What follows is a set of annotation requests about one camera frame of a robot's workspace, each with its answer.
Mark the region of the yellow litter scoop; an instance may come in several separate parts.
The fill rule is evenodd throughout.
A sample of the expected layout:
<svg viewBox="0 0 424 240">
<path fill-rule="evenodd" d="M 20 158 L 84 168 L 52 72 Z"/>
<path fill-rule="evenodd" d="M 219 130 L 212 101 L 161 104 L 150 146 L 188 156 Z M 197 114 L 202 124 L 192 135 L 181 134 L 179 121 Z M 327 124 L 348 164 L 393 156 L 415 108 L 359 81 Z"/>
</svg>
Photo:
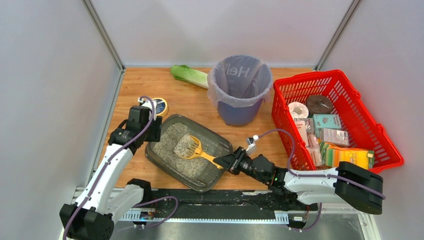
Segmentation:
<svg viewBox="0 0 424 240">
<path fill-rule="evenodd" d="M 222 166 L 214 162 L 215 157 L 203 151 L 201 141 L 193 135 L 185 134 L 173 149 L 174 153 L 184 159 L 204 158 L 212 163 L 216 168 L 223 169 Z"/>
</svg>

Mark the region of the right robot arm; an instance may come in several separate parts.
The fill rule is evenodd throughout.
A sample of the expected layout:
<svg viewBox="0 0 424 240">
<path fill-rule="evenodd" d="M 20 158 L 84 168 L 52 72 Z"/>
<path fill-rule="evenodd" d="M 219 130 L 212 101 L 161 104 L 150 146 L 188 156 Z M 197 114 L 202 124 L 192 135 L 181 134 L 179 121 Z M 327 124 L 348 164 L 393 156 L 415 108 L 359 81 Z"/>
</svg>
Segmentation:
<svg viewBox="0 0 424 240">
<path fill-rule="evenodd" d="M 367 214 L 383 212 L 383 178 L 350 162 L 324 170 L 293 170 L 275 166 L 262 154 L 251 158 L 239 147 L 231 154 L 213 158 L 212 163 L 232 175 L 244 173 L 289 202 L 346 203 Z"/>
</svg>

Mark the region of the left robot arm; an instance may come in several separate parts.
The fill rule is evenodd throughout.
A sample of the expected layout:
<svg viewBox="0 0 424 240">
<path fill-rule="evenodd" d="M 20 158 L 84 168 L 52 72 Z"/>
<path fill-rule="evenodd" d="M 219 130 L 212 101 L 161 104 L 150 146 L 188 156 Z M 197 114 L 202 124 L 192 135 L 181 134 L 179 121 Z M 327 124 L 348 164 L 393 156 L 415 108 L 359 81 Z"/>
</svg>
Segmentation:
<svg viewBox="0 0 424 240">
<path fill-rule="evenodd" d="M 159 142 L 162 117 L 156 103 L 132 106 L 108 141 L 105 155 L 82 194 L 59 211 L 63 239 L 108 240 L 116 223 L 133 206 L 152 200 L 150 182 L 133 178 L 115 197 L 111 193 L 122 171 L 144 142 Z"/>
</svg>

